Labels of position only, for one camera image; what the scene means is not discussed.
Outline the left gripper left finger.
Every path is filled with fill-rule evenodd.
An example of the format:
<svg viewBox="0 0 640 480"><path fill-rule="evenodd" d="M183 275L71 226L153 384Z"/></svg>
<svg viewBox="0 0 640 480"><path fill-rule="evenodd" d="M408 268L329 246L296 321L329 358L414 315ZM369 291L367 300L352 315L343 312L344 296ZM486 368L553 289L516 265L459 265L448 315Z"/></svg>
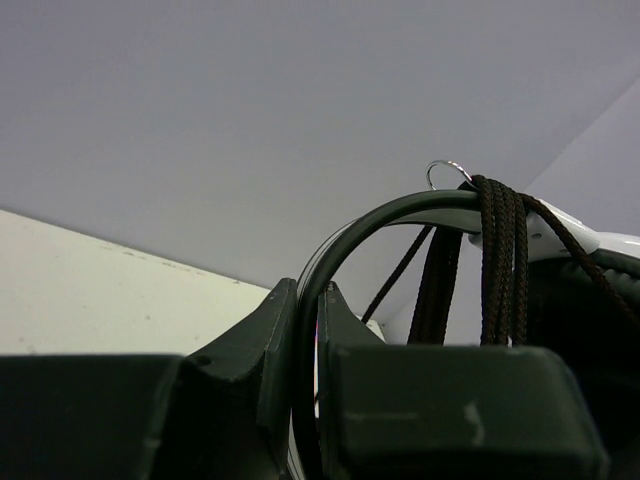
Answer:
<svg viewBox="0 0 640 480"><path fill-rule="evenodd" d="M5 479L284 479L296 283L188 356L5 356Z"/></svg>

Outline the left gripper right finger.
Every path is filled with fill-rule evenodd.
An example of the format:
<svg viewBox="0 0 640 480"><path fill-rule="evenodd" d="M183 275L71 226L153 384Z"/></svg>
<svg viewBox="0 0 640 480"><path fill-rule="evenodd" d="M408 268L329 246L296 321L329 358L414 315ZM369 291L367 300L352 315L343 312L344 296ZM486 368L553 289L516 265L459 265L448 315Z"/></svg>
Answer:
<svg viewBox="0 0 640 480"><path fill-rule="evenodd" d="M389 345L336 285L318 300L327 479L604 479L576 379L534 347Z"/></svg>

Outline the white black headphones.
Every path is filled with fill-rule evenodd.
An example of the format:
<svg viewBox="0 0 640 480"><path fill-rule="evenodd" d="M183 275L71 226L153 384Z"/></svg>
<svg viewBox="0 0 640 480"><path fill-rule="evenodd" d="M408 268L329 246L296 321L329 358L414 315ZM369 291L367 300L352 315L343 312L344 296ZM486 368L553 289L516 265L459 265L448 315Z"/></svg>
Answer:
<svg viewBox="0 0 640 480"><path fill-rule="evenodd" d="M430 188L345 225L299 281L289 467L323 475L318 300L379 230L418 224L428 252L403 346L534 347L574 375L609 457L604 479L639 475L639 240L598 232L556 207L480 176Z"/></svg>

